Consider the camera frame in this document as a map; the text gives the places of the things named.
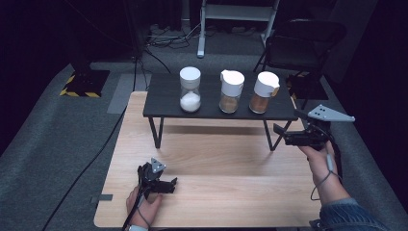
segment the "lid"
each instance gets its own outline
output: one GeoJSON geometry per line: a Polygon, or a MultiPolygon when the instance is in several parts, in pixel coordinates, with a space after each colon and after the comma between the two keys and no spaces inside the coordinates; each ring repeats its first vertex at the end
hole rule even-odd
{"type": "Polygon", "coordinates": [[[201,72],[193,66],[186,66],[180,70],[180,83],[188,90],[196,89],[200,85],[201,72]]]}
{"type": "Polygon", "coordinates": [[[245,78],[236,70],[223,70],[221,72],[221,91],[227,96],[236,97],[241,95],[245,78]]]}
{"type": "Polygon", "coordinates": [[[261,97],[275,96],[279,90],[279,78],[272,72],[263,71],[258,74],[254,91],[261,97]]]}

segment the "table leg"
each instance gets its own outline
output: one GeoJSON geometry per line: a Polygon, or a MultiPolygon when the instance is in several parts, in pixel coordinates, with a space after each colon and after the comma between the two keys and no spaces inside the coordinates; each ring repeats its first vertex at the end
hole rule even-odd
{"type": "MultiPolygon", "coordinates": [[[[269,144],[269,149],[270,151],[274,151],[276,147],[278,146],[279,142],[282,140],[282,136],[279,135],[278,139],[275,142],[275,145],[272,144],[272,140],[270,139],[270,132],[268,128],[268,124],[266,120],[263,120],[264,122],[264,127],[265,127],[265,132],[267,133],[267,139],[268,139],[268,144],[269,144]]],[[[291,121],[288,121],[284,127],[285,131],[288,130],[289,126],[291,126],[291,121]]]]}
{"type": "Polygon", "coordinates": [[[149,117],[150,128],[152,130],[154,145],[156,146],[156,148],[160,148],[160,145],[162,143],[162,133],[163,133],[164,121],[165,121],[165,118],[161,117],[160,125],[159,125],[159,136],[158,136],[156,132],[156,126],[154,125],[153,117],[149,117]]]}
{"type": "Polygon", "coordinates": [[[202,59],[204,58],[204,49],[205,49],[205,7],[206,7],[206,0],[203,0],[201,5],[201,32],[200,38],[198,39],[198,51],[197,57],[202,59]]]}
{"type": "Polygon", "coordinates": [[[275,21],[275,17],[278,11],[278,6],[279,6],[279,1],[280,0],[275,0],[273,3],[273,7],[270,13],[270,18],[269,18],[269,22],[268,22],[268,26],[267,26],[267,30],[264,34],[261,34],[261,39],[262,42],[265,45],[265,42],[267,41],[267,38],[270,36],[271,33],[273,33],[272,30],[272,26],[273,26],[273,22],[275,21]]]}

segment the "left hand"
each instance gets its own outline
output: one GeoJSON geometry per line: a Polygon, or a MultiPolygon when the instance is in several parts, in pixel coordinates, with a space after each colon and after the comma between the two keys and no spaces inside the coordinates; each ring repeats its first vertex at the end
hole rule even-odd
{"type": "MultiPolygon", "coordinates": [[[[128,214],[132,211],[133,206],[135,205],[136,198],[138,197],[139,186],[136,186],[129,194],[129,197],[126,199],[126,207],[128,214]]],[[[154,218],[157,215],[157,212],[162,204],[163,195],[158,194],[155,200],[150,203],[145,198],[143,199],[141,205],[139,206],[139,212],[136,211],[132,218],[130,219],[129,224],[143,227],[145,229],[150,228],[154,218]]]]}

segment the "small black table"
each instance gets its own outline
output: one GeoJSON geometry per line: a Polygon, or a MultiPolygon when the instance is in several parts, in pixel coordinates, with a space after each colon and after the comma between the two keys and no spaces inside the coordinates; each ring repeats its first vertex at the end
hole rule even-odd
{"type": "Polygon", "coordinates": [[[144,104],[143,116],[148,117],[153,133],[156,148],[160,148],[165,117],[182,118],[212,118],[212,119],[250,119],[262,120],[267,133],[269,149],[275,150],[282,139],[281,136],[272,145],[267,120],[286,120],[285,130],[292,121],[297,120],[293,114],[294,106],[288,92],[285,81],[280,80],[280,89],[276,96],[270,99],[268,109],[264,114],[258,115],[249,109],[249,101],[253,95],[257,74],[253,72],[243,73],[242,94],[238,109],[232,114],[226,114],[219,108],[221,93],[221,81],[219,75],[201,75],[200,95],[201,106],[194,113],[186,113],[180,107],[180,77],[178,74],[154,74],[150,80],[150,86],[144,104]],[[156,132],[154,117],[159,117],[159,135],[156,132]]]}

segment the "white shelf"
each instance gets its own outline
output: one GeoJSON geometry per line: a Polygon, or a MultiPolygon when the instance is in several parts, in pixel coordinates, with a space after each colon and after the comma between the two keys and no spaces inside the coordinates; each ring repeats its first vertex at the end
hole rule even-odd
{"type": "Polygon", "coordinates": [[[267,21],[268,26],[264,34],[261,35],[262,43],[265,45],[267,37],[272,31],[273,21],[280,0],[273,1],[273,7],[251,7],[234,5],[207,5],[207,0],[203,0],[201,5],[201,32],[198,42],[197,57],[204,58],[205,50],[205,20],[211,19],[230,19],[247,21],[267,21]]]}
{"type": "Polygon", "coordinates": [[[207,5],[206,18],[269,21],[272,7],[247,7],[230,5],[207,5]]]}

